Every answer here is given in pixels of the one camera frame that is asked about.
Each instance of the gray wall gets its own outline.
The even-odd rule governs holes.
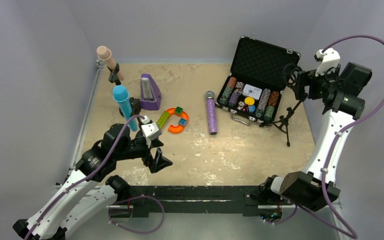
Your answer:
[[[67,175],[95,77],[66,1],[0,0],[0,239]]]
[[[302,49],[328,0],[68,0],[93,49],[128,62],[231,62],[239,36]]]
[[[331,0],[302,51],[301,64],[314,69],[313,54],[334,40],[371,34],[384,39],[384,0]],[[373,70],[361,92],[366,100],[363,114],[372,111],[384,97],[384,47],[368,39],[352,39],[334,47],[341,64],[355,62]],[[306,101],[305,109],[313,136],[320,132],[322,102]],[[384,239],[384,107],[351,132],[337,169],[344,217],[360,239]]]

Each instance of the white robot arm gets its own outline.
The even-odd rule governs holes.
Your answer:
[[[324,103],[321,130],[314,151],[302,171],[291,172],[285,178],[269,177],[266,183],[270,183],[265,185],[271,192],[315,212],[327,204],[322,194],[323,184],[327,186],[331,201],[339,196],[340,190],[335,187],[336,167],[353,128],[350,127],[342,133],[340,130],[361,117],[365,101],[357,96],[370,80],[372,71],[349,62],[339,75],[340,56],[333,48],[324,52],[317,51],[314,58],[321,62],[320,66],[316,70],[298,71],[293,77],[296,82],[290,86],[297,100],[308,97],[312,100],[322,99]],[[308,94],[305,93],[305,86],[309,86]],[[325,168],[329,149],[338,134],[339,140]]]
[[[158,140],[162,131],[156,122],[152,122],[148,117],[141,119],[141,131],[135,139],[130,139],[129,128],[120,133],[123,126],[124,124],[111,126],[110,130],[104,134],[103,140],[96,142],[92,149],[82,155],[81,160],[76,164],[76,169],[48,203],[29,219],[20,219],[13,225],[13,229],[20,237],[33,240],[67,238],[101,209],[116,200],[127,199],[130,195],[130,186],[121,177],[115,175],[108,178],[106,185],[101,186],[93,195],[82,200],[116,168],[119,160],[142,158],[143,164],[150,169],[151,173],[156,173],[173,164],[163,157],[159,148],[163,146],[163,143]],[[103,158],[119,134],[122,134],[120,140],[104,166],[90,180],[72,187],[102,164]],[[155,158],[150,152],[154,147],[158,147]]]

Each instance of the blue toy block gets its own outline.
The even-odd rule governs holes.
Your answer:
[[[179,125],[185,127],[188,121],[184,118],[180,118]]]

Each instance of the orange toy track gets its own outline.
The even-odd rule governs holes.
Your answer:
[[[173,107],[173,108],[169,108],[169,109],[167,109],[166,112],[168,112],[168,113],[170,114],[170,116],[171,116],[171,115],[177,115],[177,114],[175,113],[175,110],[176,110],[176,108]],[[186,121],[189,122],[189,116],[186,114],[185,111],[183,111],[180,115],[177,115],[177,116],[179,116],[179,117],[181,117],[181,118],[183,118],[183,119],[186,119]],[[181,132],[183,131],[183,129],[185,129],[185,127],[182,126],[182,125],[177,125],[177,126],[170,125],[170,127],[168,127],[168,131],[169,131],[170,133],[172,133],[172,134],[178,134],[178,133],[181,133]]]

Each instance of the tripod stand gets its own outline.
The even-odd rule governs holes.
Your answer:
[[[307,93],[304,93],[304,95],[302,96],[301,99],[299,99],[299,101],[296,103],[296,105],[291,108],[291,107],[288,107],[286,108],[287,110],[287,115],[286,117],[284,117],[283,115],[279,116],[279,121],[275,121],[275,122],[272,122],[271,124],[273,124],[277,129],[279,129],[282,133],[285,133],[286,134],[286,145],[288,147],[291,146],[291,143],[289,142],[289,131],[288,131],[288,125],[289,125],[289,119],[292,117],[292,115],[294,115],[295,113],[295,110],[297,110],[298,106],[300,106],[300,104],[302,102],[304,102],[307,98],[308,94]],[[260,127],[263,127],[267,124],[265,123],[261,123],[259,126]]]

